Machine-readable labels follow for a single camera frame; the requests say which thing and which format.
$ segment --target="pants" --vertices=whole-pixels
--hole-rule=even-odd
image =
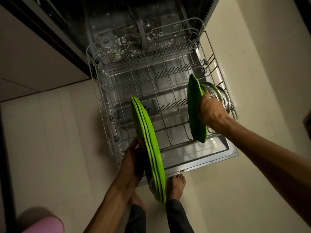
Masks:
[[[171,233],[194,233],[186,212],[178,200],[170,200],[166,203],[166,215]],[[146,213],[139,205],[132,206],[125,233],[146,233]]]

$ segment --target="bright green plate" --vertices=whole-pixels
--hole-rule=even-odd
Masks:
[[[144,169],[146,173],[146,178],[148,181],[148,186],[149,189],[151,190],[152,194],[156,198],[156,200],[159,199],[159,186],[158,186],[158,181],[156,178],[155,170],[152,164],[152,157],[151,157],[151,151],[150,151],[150,145],[148,144],[147,136],[146,136],[146,131],[145,127],[142,122],[142,118],[140,115],[140,112],[138,110],[138,106],[134,100],[135,97],[131,96],[131,109],[132,109],[132,114],[133,114],[133,121],[135,125],[135,131],[138,139],[144,139],[146,149],[147,149],[147,155],[144,155],[143,161],[144,161]]]
[[[141,115],[142,115],[142,118],[143,118],[143,124],[145,125],[145,130],[146,130],[146,133],[148,133],[148,137],[147,139],[149,140],[149,145],[150,145],[150,150],[151,150],[151,155],[152,155],[152,158],[153,158],[153,168],[154,168],[154,171],[155,171],[155,175],[157,177],[157,181],[158,181],[158,193],[159,193],[159,199],[158,201],[160,203],[163,203],[164,199],[163,199],[163,194],[162,194],[162,184],[161,184],[161,179],[160,179],[160,175],[159,175],[159,172],[158,172],[158,168],[157,168],[157,158],[156,158],[156,155],[155,155],[155,151],[153,149],[153,144],[152,144],[152,138],[151,138],[151,135],[150,135],[150,130],[148,129],[148,119],[149,119],[149,115],[147,113],[147,111],[145,110],[145,108],[143,107],[143,105],[140,103],[140,101],[138,100],[138,98],[135,98],[135,101],[138,105],[138,107],[141,108],[140,112],[141,112]]]
[[[207,126],[202,123],[197,116],[197,112],[200,109],[203,92],[201,90],[200,83],[194,74],[191,74],[189,77],[187,94],[189,124],[192,137],[201,143],[205,143],[207,137]]]
[[[142,106],[142,104],[139,102],[141,108],[142,108],[142,112],[147,124],[147,128],[149,131],[149,135],[150,135],[150,139],[151,139],[151,146],[152,146],[152,150],[154,153],[154,157],[155,157],[155,170],[156,170],[156,174],[158,174],[159,177],[159,185],[160,185],[160,196],[162,197],[162,201],[161,203],[165,204],[166,202],[166,196],[165,196],[165,171],[164,171],[164,166],[163,166],[163,162],[162,162],[162,157],[161,157],[161,153],[160,153],[160,149],[159,149],[159,145],[158,145],[158,141],[156,139],[156,134],[155,131],[153,129],[153,125],[151,123],[150,117],[147,113],[147,111],[145,110],[145,108]]]

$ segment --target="wire rack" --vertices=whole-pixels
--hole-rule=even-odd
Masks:
[[[198,29],[191,27],[195,23],[200,23]],[[227,92],[200,19],[153,28],[145,35],[144,46],[142,37],[116,37],[110,39],[117,44],[116,48],[105,48],[99,42],[87,51],[93,52],[87,55],[90,69],[95,67],[95,74],[91,70],[91,75],[99,88],[97,100],[109,151],[119,161],[136,136],[130,95],[138,97],[146,108],[160,151],[165,152],[197,142],[191,135],[187,107],[191,73],[199,82],[212,82]],[[230,116],[237,119],[234,105],[229,106]],[[209,129],[207,138],[216,136],[219,134]]]

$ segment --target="dishwasher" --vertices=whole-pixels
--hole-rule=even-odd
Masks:
[[[215,85],[212,96],[223,97],[223,106],[237,119],[205,31],[218,0],[22,1],[88,64],[103,142],[118,165],[136,136],[131,95],[150,116],[166,177],[238,155],[227,138],[210,128],[204,144],[194,140],[189,126],[191,73],[200,84]]]

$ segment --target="forearm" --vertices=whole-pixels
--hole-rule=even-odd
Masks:
[[[119,173],[84,233],[114,232],[134,189],[128,175]]]
[[[260,137],[229,117],[223,118],[215,129],[254,163],[311,226],[311,161]]]

